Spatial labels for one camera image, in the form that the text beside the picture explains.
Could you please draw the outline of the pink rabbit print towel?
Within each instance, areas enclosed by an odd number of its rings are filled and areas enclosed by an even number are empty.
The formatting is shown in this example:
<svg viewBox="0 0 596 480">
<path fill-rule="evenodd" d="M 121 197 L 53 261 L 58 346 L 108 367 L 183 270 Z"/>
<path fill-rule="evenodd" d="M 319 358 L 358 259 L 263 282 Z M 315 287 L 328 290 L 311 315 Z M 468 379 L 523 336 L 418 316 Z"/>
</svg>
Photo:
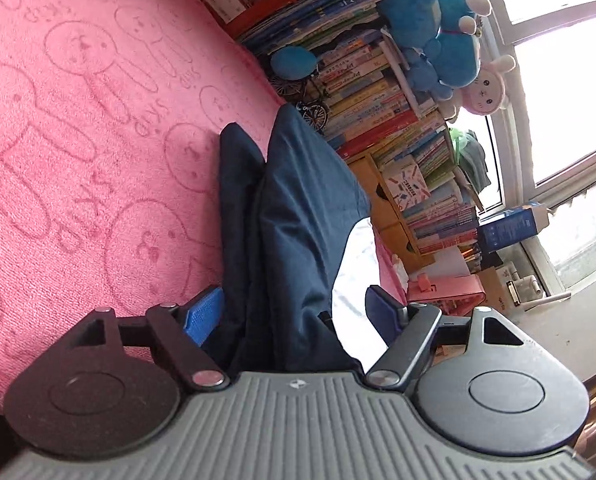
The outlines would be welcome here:
<svg viewBox="0 0 596 480">
<path fill-rule="evenodd" d="M 220 132 L 281 104 L 199 0 L 0 0 L 0 408 L 91 310 L 221 281 Z"/>
</svg>

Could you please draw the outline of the wooden desk drawer organizer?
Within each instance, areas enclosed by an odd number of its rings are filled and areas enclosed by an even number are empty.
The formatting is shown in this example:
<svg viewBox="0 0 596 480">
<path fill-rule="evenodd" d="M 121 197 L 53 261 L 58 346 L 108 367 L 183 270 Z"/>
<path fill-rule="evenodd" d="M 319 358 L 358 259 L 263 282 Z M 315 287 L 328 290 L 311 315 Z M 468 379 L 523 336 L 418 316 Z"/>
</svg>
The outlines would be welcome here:
<svg viewBox="0 0 596 480">
<path fill-rule="evenodd" d="M 420 253 L 417 240 L 388 192 L 386 182 L 372 156 L 349 159 L 348 166 L 371 201 L 374 228 L 390 252 L 400 258 L 405 271 L 413 273 L 434 263 L 433 256 Z"/>
</svg>

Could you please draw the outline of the blue plush ball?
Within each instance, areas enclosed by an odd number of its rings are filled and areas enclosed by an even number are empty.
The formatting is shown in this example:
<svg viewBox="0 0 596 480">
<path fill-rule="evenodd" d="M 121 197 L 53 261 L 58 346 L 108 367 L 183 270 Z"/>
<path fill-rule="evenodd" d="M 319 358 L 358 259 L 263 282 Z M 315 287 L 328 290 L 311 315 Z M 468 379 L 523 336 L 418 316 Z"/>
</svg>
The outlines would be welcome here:
<svg viewBox="0 0 596 480">
<path fill-rule="evenodd" d="M 270 64 L 277 77 L 295 81 L 310 76 L 318 67 L 318 59 L 302 47 L 288 46 L 274 52 Z"/>
</svg>

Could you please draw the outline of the miniature bicycle model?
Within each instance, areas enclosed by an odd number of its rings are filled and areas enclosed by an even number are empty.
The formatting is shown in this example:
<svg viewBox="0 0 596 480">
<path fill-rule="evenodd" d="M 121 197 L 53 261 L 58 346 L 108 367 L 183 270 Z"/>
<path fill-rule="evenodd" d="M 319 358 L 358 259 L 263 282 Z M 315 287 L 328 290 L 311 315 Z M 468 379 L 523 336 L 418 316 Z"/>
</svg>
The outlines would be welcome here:
<svg viewBox="0 0 596 480">
<path fill-rule="evenodd" d="M 323 132 L 330 118 L 330 109 L 325 103 L 325 93 L 312 76 L 300 80 L 273 76 L 270 84 L 281 98 L 296 107 L 309 126 L 319 133 Z"/>
</svg>

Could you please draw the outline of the row of upright books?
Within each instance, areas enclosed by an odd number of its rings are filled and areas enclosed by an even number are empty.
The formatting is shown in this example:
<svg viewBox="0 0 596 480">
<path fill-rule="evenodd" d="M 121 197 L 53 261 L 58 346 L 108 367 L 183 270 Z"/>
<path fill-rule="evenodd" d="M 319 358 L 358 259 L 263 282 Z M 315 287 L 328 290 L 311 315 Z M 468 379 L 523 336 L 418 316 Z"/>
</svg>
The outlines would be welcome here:
<svg viewBox="0 0 596 480">
<path fill-rule="evenodd" d="M 277 50 L 294 46 L 312 52 L 318 67 L 310 76 L 330 109 L 324 140 L 347 162 L 371 155 L 379 172 L 412 155 L 430 196 L 401 213 L 420 253 L 472 246 L 478 237 L 475 192 L 456 168 L 440 101 L 406 79 L 410 66 L 378 13 L 381 1 L 297 0 L 240 42 L 270 79 L 276 76 L 270 58 Z"/>
</svg>

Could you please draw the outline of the pink triangular toy house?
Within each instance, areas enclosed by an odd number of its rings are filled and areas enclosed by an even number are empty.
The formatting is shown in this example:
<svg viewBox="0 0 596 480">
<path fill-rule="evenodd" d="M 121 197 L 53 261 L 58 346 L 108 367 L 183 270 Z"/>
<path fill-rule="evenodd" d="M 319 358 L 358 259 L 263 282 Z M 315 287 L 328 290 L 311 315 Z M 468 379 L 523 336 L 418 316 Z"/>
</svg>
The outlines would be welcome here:
<svg viewBox="0 0 596 480">
<path fill-rule="evenodd" d="M 433 304 L 446 315 L 466 316 L 486 299 L 486 293 L 477 275 L 429 276 L 417 275 L 409 281 L 406 298 L 410 304 Z"/>
</svg>

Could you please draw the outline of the brown cardboard board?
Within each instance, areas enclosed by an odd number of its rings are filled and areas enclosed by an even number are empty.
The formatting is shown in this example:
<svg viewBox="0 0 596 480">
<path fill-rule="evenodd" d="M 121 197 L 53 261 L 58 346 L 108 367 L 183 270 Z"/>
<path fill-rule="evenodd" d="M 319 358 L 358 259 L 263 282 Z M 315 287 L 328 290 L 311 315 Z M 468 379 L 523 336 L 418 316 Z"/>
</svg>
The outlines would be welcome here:
<svg viewBox="0 0 596 480">
<path fill-rule="evenodd" d="M 477 274 L 482 289 L 484 290 L 484 302 L 486 307 L 496 309 L 507 314 L 514 309 L 514 301 L 507 286 L 508 282 L 514 281 L 514 271 L 508 264 L 494 268 L 481 270 Z"/>
</svg>

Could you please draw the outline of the dark blue box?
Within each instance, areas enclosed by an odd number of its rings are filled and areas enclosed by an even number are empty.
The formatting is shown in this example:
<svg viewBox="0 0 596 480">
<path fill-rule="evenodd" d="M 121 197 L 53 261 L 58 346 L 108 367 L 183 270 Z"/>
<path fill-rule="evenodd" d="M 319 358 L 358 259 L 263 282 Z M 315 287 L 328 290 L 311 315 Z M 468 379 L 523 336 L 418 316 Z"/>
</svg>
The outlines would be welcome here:
<svg viewBox="0 0 596 480">
<path fill-rule="evenodd" d="M 484 252 L 496 252 L 537 236 L 550 225 L 547 206 L 529 203 L 481 220 L 478 243 Z"/>
</svg>

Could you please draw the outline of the folded green cloth stack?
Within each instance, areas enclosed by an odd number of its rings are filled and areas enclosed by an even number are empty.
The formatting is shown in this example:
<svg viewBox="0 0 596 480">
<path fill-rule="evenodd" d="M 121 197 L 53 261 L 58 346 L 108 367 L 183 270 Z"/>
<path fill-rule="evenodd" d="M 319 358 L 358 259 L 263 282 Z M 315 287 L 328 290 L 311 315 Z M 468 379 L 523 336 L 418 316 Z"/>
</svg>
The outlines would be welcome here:
<svg viewBox="0 0 596 480">
<path fill-rule="evenodd" d="M 473 130 L 463 132 L 451 128 L 450 137 L 458 166 L 463 170 L 475 192 L 479 194 L 491 184 L 484 148 Z"/>
</svg>

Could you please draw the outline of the white and navy jacket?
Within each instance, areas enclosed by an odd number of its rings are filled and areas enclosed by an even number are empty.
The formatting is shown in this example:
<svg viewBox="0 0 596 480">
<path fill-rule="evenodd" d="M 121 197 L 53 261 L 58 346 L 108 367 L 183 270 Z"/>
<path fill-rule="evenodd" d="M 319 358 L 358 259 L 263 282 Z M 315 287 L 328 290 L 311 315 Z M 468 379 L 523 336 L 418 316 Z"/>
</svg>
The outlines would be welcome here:
<svg viewBox="0 0 596 480">
<path fill-rule="evenodd" d="M 291 105 L 259 148 L 220 135 L 224 307 L 205 351 L 225 373 L 369 370 L 386 346 L 365 312 L 373 285 L 404 291 L 371 201 Z"/>
</svg>

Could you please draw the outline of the blue plush toy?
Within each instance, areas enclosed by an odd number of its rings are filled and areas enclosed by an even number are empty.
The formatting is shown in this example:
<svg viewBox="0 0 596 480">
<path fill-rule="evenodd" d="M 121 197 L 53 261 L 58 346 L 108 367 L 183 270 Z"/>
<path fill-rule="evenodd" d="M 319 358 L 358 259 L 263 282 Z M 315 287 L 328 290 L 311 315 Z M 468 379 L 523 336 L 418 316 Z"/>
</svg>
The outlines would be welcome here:
<svg viewBox="0 0 596 480">
<path fill-rule="evenodd" d="M 490 0 L 383 0 L 378 13 L 408 62 L 411 88 L 449 101 L 480 70 L 479 20 Z"/>
</svg>

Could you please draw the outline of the pink and white plush doll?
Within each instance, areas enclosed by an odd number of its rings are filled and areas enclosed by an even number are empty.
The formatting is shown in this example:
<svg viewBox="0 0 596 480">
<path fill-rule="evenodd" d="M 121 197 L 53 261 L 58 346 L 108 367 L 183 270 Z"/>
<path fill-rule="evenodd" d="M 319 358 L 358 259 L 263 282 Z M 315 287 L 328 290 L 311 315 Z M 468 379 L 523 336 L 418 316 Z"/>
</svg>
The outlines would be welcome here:
<svg viewBox="0 0 596 480">
<path fill-rule="evenodd" d="M 450 100 L 438 104 L 446 122 L 455 122 L 461 110 L 472 115 L 489 116 L 508 107 L 504 76 L 514 70 L 516 60 L 504 54 L 491 62 L 482 62 L 477 77 L 466 87 L 453 90 Z"/>
</svg>

